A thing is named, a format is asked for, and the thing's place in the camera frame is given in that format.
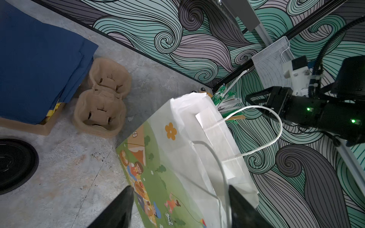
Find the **black wheel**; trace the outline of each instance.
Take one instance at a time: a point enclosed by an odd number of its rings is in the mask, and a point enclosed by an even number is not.
[[[0,195],[27,182],[38,163],[38,153],[31,144],[18,139],[0,139]]]

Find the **wave pattern wallpaper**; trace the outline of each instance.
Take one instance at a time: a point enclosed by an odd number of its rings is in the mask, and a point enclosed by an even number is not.
[[[365,1],[349,0],[292,39],[293,54],[314,60],[336,31],[362,15]],[[281,16],[286,27],[292,26],[293,20],[285,14]],[[365,55],[364,25],[348,30],[331,46],[324,58],[327,71],[323,85],[334,82],[345,58],[357,55]],[[233,88],[242,99],[262,89],[256,70]],[[272,140],[278,132],[278,124],[256,109],[245,111],[246,120],[228,123],[242,153]],[[365,144],[351,149],[365,169]],[[278,142],[246,156],[245,161],[260,191],[257,210],[275,228],[365,227],[365,198],[327,136],[304,134],[296,126],[284,124]]]
[[[208,0],[42,2],[208,86],[265,47],[256,32],[246,32],[242,38]],[[326,1],[249,2],[275,40]],[[292,39],[291,51],[314,60],[336,31],[361,15],[365,15],[365,1],[348,0]],[[244,30],[242,22],[238,23]],[[358,25],[329,48],[323,85],[334,81],[343,59],[364,54],[365,26]],[[262,89],[256,70],[233,87],[243,100]],[[227,123],[242,153],[272,140],[278,131],[277,123],[257,110],[247,109],[245,115],[246,120]],[[352,151],[365,169],[365,144]],[[275,228],[365,227],[365,198],[332,141],[323,134],[304,134],[296,126],[284,124],[283,135],[275,144],[245,160],[260,191],[257,210]]]
[[[35,1],[210,87],[265,47],[256,32],[243,37],[210,0]],[[273,40],[324,4],[324,0],[250,2]]]

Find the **blue cloth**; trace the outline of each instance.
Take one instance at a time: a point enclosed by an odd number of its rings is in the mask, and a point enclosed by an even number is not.
[[[70,101],[98,47],[4,0],[0,34],[0,117],[29,124],[40,123],[57,101]]]

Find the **gray floor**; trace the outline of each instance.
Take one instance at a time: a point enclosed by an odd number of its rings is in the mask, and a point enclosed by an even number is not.
[[[30,0],[7,1],[44,23],[76,32],[98,44],[95,57],[114,59],[132,75],[132,90],[124,100],[126,124],[113,139],[77,132],[71,122],[77,98],[66,105],[47,137],[0,127],[0,138],[29,142],[39,154],[39,167],[33,177],[0,196],[0,227],[87,227],[128,185],[115,146],[167,100],[203,85]],[[87,86],[82,84],[77,94],[85,89]],[[131,227],[143,227],[135,207]]]

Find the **cardboard box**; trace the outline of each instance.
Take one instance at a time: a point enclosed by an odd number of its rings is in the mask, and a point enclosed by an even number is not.
[[[6,127],[9,129],[14,129],[18,131],[26,131],[29,133],[34,133],[38,135],[49,135],[53,126],[56,124],[58,117],[61,114],[62,109],[64,108],[66,103],[61,103],[55,113],[50,117],[48,122],[45,124],[26,124],[16,120],[9,120],[0,117],[0,126]]]

